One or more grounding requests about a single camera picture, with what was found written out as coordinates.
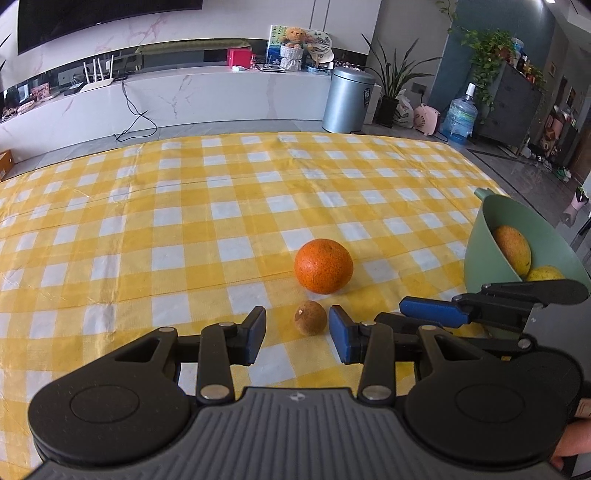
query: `gray cabinet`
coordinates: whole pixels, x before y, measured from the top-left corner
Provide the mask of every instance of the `gray cabinet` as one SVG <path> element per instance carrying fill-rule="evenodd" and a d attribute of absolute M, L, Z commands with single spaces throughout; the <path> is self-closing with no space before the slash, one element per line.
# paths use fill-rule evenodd
<path fill-rule="evenodd" d="M 492 110 L 476 133 L 506 145 L 520 147 L 529 133 L 542 93 L 511 65 L 505 63 L 491 87 Z"/>

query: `gray floor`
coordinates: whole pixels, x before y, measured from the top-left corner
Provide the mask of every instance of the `gray floor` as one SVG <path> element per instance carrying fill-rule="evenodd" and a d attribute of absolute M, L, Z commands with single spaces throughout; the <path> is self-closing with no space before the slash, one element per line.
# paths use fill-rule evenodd
<path fill-rule="evenodd" d="M 166 140 L 175 137 L 190 137 L 194 135 L 219 135 L 227 133 L 247 132 L 321 132 L 322 123 L 314 121 L 298 120 L 254 120 L 234 122 L 211 122 L 203 124 L 175 125 L 172 127 L 158 128 L 133 132 L 128 135 L 141 138 L 131 138 L 123 142 L 117 142 L 115 137 L 105 137 L 91 140 L 71 147 L 61 148 L 38 157 L 33 157 L 17 163 L 7 178 L 18 176 L 36 168 L 46 167 L 55 163 L 72 158 L 83 157 L 94 153 L 112 150 L 129 145 L 136 145 L 149 141 Z M 392 129 L 380 125 L 365 125 L 363 133 L 366 135 L 382 135 L 386 137 L 403 137 L 415 140 L 442 141 L 435 137 L 425 137 L 414 129 L 394 127 Z M 513 199 L 536 210 L 568 241 L 574 238 L 576 233 L 573 229 L 566 229 L 560 223 L 560 215 L 570 203 L 573 192 L 578 186 L 574 181 L 565 184 L 555 178 L 552 172 L 546 170 L 541 164 L 532 161 L 528 162 L 523 158 L 519 160 L 507 158 L 496 145 L 477 141 L 467 145 L 450 145 L 461 152 L 474 165 L 495 180 Z M 578 245 L 577 253 L 581 257 L 589 252 L 591 248 L 591 235 L 589 239 L 578 238 L 575 245 Z"/>

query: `white basket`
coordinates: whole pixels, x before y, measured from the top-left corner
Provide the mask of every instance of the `white basket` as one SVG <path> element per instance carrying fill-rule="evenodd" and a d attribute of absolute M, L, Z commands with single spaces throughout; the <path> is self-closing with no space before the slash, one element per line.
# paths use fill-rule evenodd
<path fill-rule="evenodd" d="M 289 48 L 285 45 L 281 46 L 281 57 L 290 60 L 301 60 L 304 56 L 304 49 L 301 47 Z"/>
<path fill-rule="evenodd" d="M 288 72 L 299 72 L 301 70 L 301 59 L 304 56 L 304 49 L 289 48 L 285 45 L 281 46 L 281 63 L 282 69 Z"/>

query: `blue water bottle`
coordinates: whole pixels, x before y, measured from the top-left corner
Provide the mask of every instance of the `blue water bottle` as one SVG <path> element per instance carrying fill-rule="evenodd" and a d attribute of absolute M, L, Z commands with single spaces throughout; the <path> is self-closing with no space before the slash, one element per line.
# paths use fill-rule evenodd
<path fill-rule="evenodd" d="M 449 138 L 450 141 L 464 144 L 467 138 L 472 135 L 474 123 L 478 116 L 478 109 L 472 100 L 476 85 L 468 85 L 466 94 L 461 98 L 453 100 L 449 106 L 449 111 L 443 125 L 441 133 Z"/>

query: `finger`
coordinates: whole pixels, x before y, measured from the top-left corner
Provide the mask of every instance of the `finger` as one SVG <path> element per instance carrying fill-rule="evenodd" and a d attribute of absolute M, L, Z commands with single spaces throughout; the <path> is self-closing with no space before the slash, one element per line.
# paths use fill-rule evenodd
<path fill-rule="evenodd" d="M 571 423 L 558 442 L 555 456 L 570 457 L 591 452 L 591 421 L 583 420 Z"/>
<path fill-rule="evenodd" d="M 562 468 L 564 467 L 564 460 L 562 460 L 561 457 L 552 457 L 550 459 L 550 463 L 554 468 L 556 468 L 559 471 L 562 470 Z"/>

